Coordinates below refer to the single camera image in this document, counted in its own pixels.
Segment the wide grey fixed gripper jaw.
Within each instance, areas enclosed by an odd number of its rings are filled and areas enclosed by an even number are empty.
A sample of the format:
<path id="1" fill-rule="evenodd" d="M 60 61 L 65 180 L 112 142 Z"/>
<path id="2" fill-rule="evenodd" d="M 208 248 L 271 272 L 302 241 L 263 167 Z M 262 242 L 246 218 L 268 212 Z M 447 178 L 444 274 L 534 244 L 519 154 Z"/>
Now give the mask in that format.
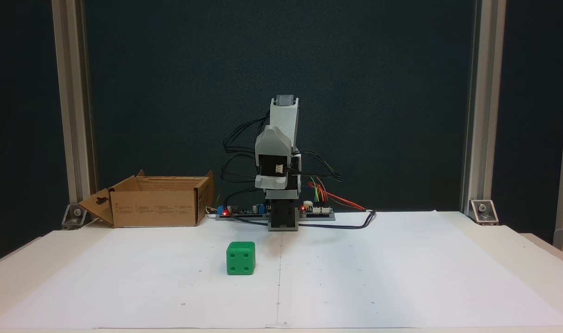
<path id="1" fill-rule="evenodd" d="M 291 156 L 293 144 L 277 126 L 265 126 L 255 143 L 256 155 Z"/>

